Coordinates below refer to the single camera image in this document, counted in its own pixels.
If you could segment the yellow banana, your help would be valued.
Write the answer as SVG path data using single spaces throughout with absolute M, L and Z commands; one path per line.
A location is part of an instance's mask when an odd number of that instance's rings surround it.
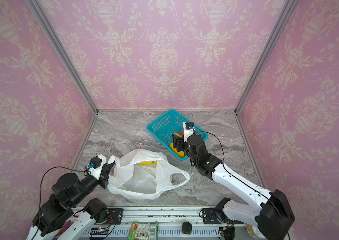
M 170 149 L 177 155 L 179 158 L 185 158 L 185 153 L 183 151 L 178 152 L 177 149 L 174 147 L 173 143 L 170 144 Z
M 144 161 L 144 162 L 140 162 L 138 164 L 143 165 L 143 166 L 157 165 L 157 161 Z

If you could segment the teal plastic basket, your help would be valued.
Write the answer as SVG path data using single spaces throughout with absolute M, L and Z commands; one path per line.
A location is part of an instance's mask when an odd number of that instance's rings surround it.
M 190 122 L 190 120 L 176 110 L 169 110 L 157 119 L 153 120 L 146 127 L 148 132 L 151 133 L 180 161 L 187 160 L 188 156 L 185 155 L 185 158 L 182 159 L 177 157 L 177 155 L 170 149 L 170 144 L 173 143 L 172 134 L 180 134 L 181 130 L 183 130 L 184 122 Z

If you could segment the white plastic bag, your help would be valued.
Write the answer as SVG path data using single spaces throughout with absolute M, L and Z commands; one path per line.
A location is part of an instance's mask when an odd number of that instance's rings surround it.
M 144 161 L 157 161 L 157 165 L 138 164 Z M 115 166 L 107 188 L 130 200 L 154 200 L 190 180 L 187 172 L 170 164 L 161 152 L 133 150 L 121 158 L 111 156 L 108 163 L 112 162 Z

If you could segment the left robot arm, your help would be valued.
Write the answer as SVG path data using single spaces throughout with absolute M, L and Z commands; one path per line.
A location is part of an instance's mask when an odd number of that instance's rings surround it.
M 73 170 L 66 167 L 53 167 L 45 172 L 40 181 L 39 209 L 32 220 L 32 226 L 29 230 L 27 240 L 53 240 L 66 221 L 74 214 L 73 209 L 78 206 L 95 188 L 101 186 L 106 189 L 109 180 L 109 174 L 115 162 L 106 163 L 100 157 L 91 159 L 89 165 L 84 171 Z M 52 186 L 52 194 L 47 202 L 41 205 L 41 185 L 45 175 L 54 169 L 62 168 L 69 172 L 62 175 Z M 75 173 L 85 174 L 85 178 L 80 180 Z M 90 200 L 80 214 L 82 220 L 79 222 L 80 231 L 85 231 L 84 225 L 102 223 L 107 217 L 107 207 L 98 198 Z M 79 228 L 74 228 L 74 238 L 80 238 Z

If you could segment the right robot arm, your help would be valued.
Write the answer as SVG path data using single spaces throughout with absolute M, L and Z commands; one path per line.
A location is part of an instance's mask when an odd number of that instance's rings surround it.
M 209 153 L 201 136 L 173 134 L 173 147 L 189 157 L 198 172 L 234 192 L 245 204 L 224 198 L 216 212 L 227 222 L 240 221 L 253 226 L 267 240 L 290 239 L 289 230 L 295 221 L 286 195 L 262 188 L 233 171 L 223 160 Z

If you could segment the purple snack packet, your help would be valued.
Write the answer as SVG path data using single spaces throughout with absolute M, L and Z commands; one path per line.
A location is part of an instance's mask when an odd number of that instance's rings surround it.
M 72 222 L 67 221 L 64 223 L 63 227 L 58 231 L 56 236 L 53 238 L 53 240 L 58 240 L 58 238 L 71 226 Z

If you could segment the green snack packet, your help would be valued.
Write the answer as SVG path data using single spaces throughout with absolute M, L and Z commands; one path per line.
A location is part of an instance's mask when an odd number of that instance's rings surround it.
M 128 232 L 128 240 L 157 240 L 158 223 L 133 222 Z

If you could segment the black-lidded jar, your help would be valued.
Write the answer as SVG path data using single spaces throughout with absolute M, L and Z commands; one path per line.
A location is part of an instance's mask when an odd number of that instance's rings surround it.
M 184 235 L 191 235 L 192 234 L 192 224 L 190 222 L 182 223 L 181 232 Z

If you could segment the white-lidded can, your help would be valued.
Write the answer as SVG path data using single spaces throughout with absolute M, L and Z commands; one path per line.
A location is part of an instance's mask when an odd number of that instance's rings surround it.
M 254 227 L 254 226 L 252 226 L 252 225 L 246 225 L 246 229 L 247 229 L 248 234 L 249 234 L 252 238 L 257 239 L 257 240 L 260 239 L 260 237 L 259 237 L 259 235 L 258 235 L 258 229 L 257 229 L 256 227 Z

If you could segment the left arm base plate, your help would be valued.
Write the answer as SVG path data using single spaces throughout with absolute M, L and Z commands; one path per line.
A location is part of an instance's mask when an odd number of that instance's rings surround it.
M 122 208 L 111 208 L 111 209 L 99 209 L 83 210 L 83 213 L 89 213 L 89 215 L 95 219 L 95 225 L 120 225 L 123 215 Z

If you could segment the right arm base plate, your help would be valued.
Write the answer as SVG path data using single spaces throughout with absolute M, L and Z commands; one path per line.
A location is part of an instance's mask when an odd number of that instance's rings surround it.
M 200 217 L 205 225 L 242 225 L 243 222 L 229 220 L 226 217 L 223 217 L 221 213 L 219 213 L 215 208 L 202 208 L 200 213 Z

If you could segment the aluminium front rail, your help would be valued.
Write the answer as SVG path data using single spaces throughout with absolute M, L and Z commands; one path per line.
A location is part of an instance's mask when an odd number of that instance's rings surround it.
M 236 236 L 236 227 L 242 225 L 205 225 L 199 213 L 202 208 L 216 208 L 216 206 L 174 206 L 174 207 L 125 207 L 120 225 L 84 225 L 85 231 L 80 231 L 79 222 L 82 220 L 80 214 L 83 209 L 77 212 L 77 218 L 72 221 L 71 226 L 58 239 L 59 240 L 77 240 L 73 236 L 74 228 L 79 228 L 80 238 L 85 240 L 112 240 L 127 239 L 128 232 L 133 222 L 139 223 L 158 223 L 157 239 L 210 239 L 233 240 Z M 181 232 L 181 226 L 184 222 L 192 224 L 192 234 L 184 235 Z

